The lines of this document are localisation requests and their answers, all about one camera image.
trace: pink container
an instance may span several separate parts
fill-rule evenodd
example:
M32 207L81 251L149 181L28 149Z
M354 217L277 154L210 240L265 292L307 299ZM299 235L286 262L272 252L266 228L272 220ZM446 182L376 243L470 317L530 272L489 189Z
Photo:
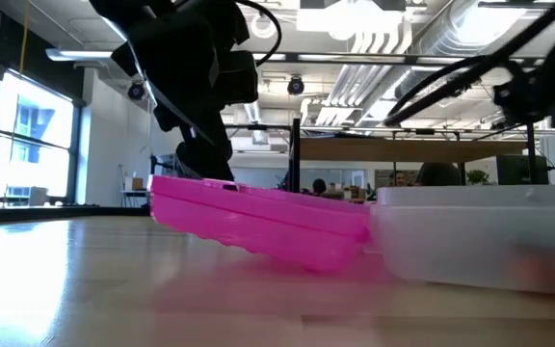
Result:
M369 240L369 207L218 180L154 176L160 224L319 271L336 271Z

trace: clear plastic bin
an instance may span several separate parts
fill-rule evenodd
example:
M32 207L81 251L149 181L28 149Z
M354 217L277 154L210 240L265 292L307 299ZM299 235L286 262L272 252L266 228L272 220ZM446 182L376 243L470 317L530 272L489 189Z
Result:
M555 186L382 188L378 196L372 234L394 275L555 293Z
M253 253L336 271L369 240L369 207L217 180L154 176L161 224Z

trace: computer monitor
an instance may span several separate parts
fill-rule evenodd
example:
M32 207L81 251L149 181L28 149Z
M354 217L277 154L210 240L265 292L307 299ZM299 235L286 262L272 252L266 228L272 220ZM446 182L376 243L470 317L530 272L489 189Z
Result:
M543 156L536 157L537 182L530 182L530 169L527 155L498 155L496 157L498 170L498 184L549 184L547 176L547 159Z

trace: potted plant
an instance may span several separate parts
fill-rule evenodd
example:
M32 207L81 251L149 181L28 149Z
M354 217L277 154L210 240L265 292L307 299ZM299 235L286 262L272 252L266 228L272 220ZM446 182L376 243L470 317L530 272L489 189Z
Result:
M471 170L466 173L468 184L483 185L489 183L489 174L482 170Z

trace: person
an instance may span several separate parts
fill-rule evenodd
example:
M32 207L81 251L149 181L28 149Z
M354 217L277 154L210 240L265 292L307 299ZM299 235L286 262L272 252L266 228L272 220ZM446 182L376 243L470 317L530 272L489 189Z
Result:
M390 185L396 187L404 187L406 186L406 175L401 172L392 173L389 178L391 178Z
M429 187L461 185L460 171L451 163L425 163L419 170L416 184Z
M312 191L313 195L320 197L327 191L327 183L325 183L325 181L321 178L316 178L314 183L312 183Z

